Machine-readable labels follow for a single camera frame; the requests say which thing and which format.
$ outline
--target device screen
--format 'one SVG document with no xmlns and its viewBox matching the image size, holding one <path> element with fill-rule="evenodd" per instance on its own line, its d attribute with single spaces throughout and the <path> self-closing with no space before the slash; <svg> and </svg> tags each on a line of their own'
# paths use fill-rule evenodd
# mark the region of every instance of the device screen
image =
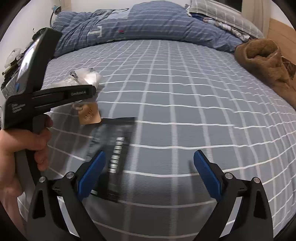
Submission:
<svg viewBox="0 0 296 241">
<path fill-rule="evenodd" d="M 39 43 L 40 38 L 36 39 L 31 46 L 27 49 L 24 54 L 22 63 L 20 65 L 20 70 L 17 75 L 17 81 L 21 78 L 21 76 L 28 70 L 30 63 L 32 62 L 32 57 L 34 55 L 34 51 Z"/>
</svg>

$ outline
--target brown fuzzy cloth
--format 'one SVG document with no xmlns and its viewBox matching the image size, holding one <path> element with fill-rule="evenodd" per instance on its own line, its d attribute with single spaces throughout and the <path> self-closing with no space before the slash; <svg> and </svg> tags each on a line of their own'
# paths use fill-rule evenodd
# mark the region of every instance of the brown fuzzy cloth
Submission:
<svg viewBox="0 0 296 241">
<path fill-rule="evenodd" d="M 281 49 L 273 40 L 250 40 L 237 46 L 234 56 L 242 67 L 296 109 L 296 84 L 283 64 Z"/>
</svg>

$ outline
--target black pouch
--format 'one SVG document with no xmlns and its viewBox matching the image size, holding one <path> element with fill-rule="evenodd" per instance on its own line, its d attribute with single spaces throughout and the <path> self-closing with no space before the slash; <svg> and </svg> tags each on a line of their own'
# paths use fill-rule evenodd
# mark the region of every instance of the black pouch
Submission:
<svg viewBox="0 0 296 241">
<path fill-rule="evenodd" d="M 106 154 L 106 166 L 100 174 L 91 194 L 117 202 L 121 178 L 126 162 L 135 118 L 103 118 L 91 141 L 89 158 L 99 149 Z"/>
</svg>

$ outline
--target device handle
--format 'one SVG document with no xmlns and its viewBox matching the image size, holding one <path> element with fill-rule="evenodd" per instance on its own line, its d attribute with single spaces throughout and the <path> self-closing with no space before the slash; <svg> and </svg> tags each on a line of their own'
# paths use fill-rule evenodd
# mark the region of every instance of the device handle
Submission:
<svg viewBox="0 0 296 241">
<path fill-rule="evenodd" d="M 45 121 L 46 115 L 38 115 L 33 117 L 33 119 L 22 123 L 18 128 L 39 134 L 45 126 Z M 36 184 L 41 177 L 37 163 L 34 159 L 34 153 L 35 151 L 31 150 L 15 152 L 16 173 L 20 184 L 26 193 L 28 203 L 31 203 Z"/>
</svg>

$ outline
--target hang tag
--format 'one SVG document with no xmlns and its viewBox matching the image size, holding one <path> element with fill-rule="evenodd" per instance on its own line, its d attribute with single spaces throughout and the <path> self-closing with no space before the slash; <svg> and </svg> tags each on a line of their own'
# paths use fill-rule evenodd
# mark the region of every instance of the hang tag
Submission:
<svg viewBox="0 0 296 241">
<path fill-rule="evenodd" d="M 81 125 L 95 124 L 101 122 L 97 103 L 84 104 L 82 110 L 78 111 Z"/>
</svg>

